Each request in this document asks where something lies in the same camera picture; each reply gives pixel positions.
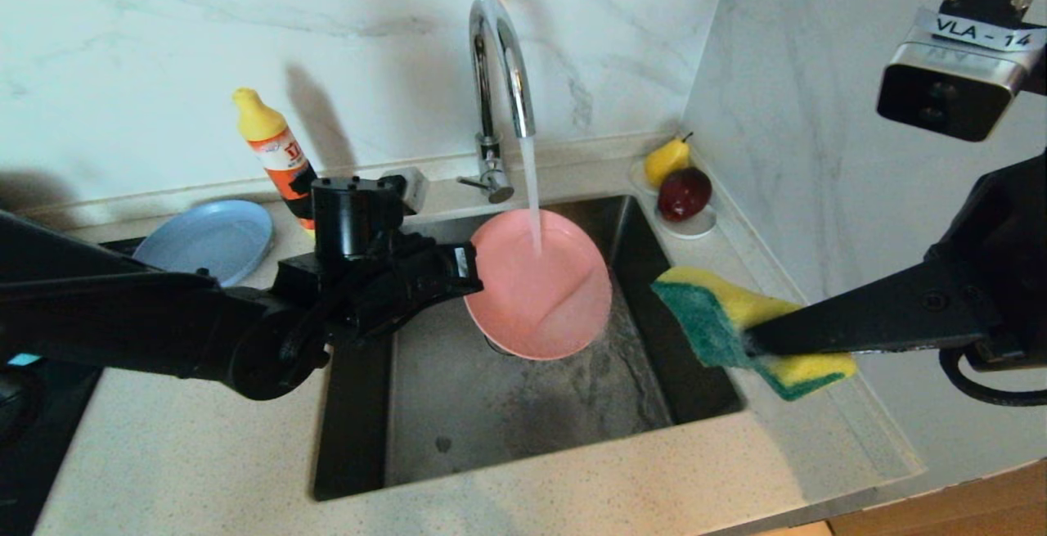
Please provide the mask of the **small white dish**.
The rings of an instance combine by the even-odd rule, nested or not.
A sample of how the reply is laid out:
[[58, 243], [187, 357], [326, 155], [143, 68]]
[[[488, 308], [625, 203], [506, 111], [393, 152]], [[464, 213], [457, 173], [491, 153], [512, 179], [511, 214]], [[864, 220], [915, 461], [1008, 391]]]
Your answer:
[[678, 239], [699, 239], [711, 233], [717, 227], [717, 211], [711, 205], [695, 213], [692, 218], [680, 220], [680, 222], [666, 219], [658, 210], [654, 211], [654, 215], [661, 229]]
[[633, 160], [628, 177], [636, 191], [645, 194], [645, 196], [658, 197], [658, 187], [652, 186], [647, 178], [644, 158]]

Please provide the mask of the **yellow pear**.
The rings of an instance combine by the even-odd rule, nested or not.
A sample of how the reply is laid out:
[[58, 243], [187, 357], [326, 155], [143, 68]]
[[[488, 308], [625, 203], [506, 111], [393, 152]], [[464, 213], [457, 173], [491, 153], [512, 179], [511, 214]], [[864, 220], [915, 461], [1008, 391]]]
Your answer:
[[651, 188], [658, 189], [662, 182], [668, 178], [668, 175], [690, 166], [689, 138], [692, 137], [692, 134], [687, 133], [685, 136], [674, 137], [646, 156], [643, 171], [646, 182]]

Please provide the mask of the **black induction cooktop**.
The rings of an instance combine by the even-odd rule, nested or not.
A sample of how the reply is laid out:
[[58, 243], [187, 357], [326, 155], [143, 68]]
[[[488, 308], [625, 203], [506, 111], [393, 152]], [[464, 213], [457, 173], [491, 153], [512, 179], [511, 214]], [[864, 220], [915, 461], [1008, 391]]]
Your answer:
[[0, 536], [31, 536], [102, 370], [0, 366]]

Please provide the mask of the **wooden cabinet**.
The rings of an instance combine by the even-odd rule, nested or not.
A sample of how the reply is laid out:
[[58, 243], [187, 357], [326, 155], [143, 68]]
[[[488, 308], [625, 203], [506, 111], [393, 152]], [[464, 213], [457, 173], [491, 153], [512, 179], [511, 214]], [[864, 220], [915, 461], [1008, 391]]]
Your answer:
[[834, 536], [1047, 536], [1047, 459], [828, 524]]

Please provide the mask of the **running water stream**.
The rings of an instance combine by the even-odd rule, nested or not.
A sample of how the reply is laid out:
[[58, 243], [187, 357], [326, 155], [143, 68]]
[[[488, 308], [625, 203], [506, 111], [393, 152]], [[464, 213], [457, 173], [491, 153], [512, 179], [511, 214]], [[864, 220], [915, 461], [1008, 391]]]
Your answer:
[[530, 229], [533, 252], [536, 256], [541, 256], [543, 250], [542, 225], [534, 138], [520, 138], [519, 148], [521, 160], [524, 160], [524, 178], [526, 178], [527, 186], [528, 229]]

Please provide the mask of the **chrome faucet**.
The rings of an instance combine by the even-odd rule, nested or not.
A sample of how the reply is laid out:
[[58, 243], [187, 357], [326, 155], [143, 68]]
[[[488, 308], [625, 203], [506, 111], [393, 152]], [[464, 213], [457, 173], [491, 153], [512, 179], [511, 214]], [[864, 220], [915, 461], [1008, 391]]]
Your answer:
[[474, 136], [478, 152], [478, 177], [461, 177], [456, 182], [481, 191], [488, 203], [496, 205], [511, 200], [515, 189], [502, 156], [502, 134], [495, 126], [495, 69], [502, 71], [502, 84], [516, 137], [524, 140], [537, 133], [519, 36], [502, 0], [474, 0], [471, 3], [469, 52], [478, 112], [478, 130]]

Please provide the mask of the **dark red apple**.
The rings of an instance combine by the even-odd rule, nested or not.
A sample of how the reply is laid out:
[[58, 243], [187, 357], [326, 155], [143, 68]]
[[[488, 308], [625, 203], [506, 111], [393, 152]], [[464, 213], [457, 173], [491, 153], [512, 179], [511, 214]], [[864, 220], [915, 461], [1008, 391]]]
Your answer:
[[658, 214], [680, 223], [703, 211], [712, 197], [712, 181], [699, 168], [670, 172], [658, 189]]

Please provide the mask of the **pink plastic plate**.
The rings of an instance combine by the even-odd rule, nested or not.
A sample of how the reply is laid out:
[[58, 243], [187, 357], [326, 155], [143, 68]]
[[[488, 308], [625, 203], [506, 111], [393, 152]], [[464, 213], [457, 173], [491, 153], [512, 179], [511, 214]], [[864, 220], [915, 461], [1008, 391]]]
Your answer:
[[483, 290], [467, 296], [478, 330], [498, 349], [553, 361], [591, 347], [612, 309], [604, 256], [582, 227], [540, 210], [541, 251], [533, 245], [530, 213], [490, 218], [471, 234]]

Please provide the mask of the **blue plastic plate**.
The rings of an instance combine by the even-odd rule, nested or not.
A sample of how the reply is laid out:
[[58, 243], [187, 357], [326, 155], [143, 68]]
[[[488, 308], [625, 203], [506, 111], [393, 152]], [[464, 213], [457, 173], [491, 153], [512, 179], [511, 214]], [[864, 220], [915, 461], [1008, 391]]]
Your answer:
[[133, 258], [168, 272], [204, 268], [221, 286], [252, 274], [272, 248], [272, 216], [246, 200], [215, 200], [171, 218], [147, 236]]

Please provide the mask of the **yellow orange dish soap bottle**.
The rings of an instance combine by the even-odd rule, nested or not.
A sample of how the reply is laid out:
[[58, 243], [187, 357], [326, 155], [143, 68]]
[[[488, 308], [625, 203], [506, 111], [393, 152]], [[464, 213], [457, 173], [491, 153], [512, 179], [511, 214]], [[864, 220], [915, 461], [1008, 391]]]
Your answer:
[[273, 110], [254, 89], [237, 88], [232, 95], [238, 110], [238, 131], [254, 153], [285, 207], [298, 219], [299, 226], [315, 234], [312, 184], [317, 171], [308, 160], [298, 138], [284, 115]]

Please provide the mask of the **stainless steel sink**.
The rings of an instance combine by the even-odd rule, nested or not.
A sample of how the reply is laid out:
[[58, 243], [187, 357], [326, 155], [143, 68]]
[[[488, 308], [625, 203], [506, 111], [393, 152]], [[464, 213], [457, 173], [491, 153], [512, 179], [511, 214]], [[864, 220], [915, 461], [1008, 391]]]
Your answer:
[[491, 345], [453, 299], [335, 352], [311, 488], [318, 502], [740, 412], [651, 283], [669, 267], [634, 196], [550, 205], [595, 242], [612, 282], [603, 334], [539, 362]]

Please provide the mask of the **yellow fish-shaped sponge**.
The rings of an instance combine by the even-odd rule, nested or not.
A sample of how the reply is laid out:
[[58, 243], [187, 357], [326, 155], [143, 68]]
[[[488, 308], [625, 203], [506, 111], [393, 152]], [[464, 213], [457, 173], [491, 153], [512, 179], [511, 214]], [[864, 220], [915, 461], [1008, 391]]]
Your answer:
[[777, 356], [752, 345], [752, 328], [800, 311], [799, 304], [691, 267], [669, 268], [652, 282], [651, 290], [681, 325], [703, 365], [755, 372], [786, 402], [857, 374], [859, 365], [850, 354]]

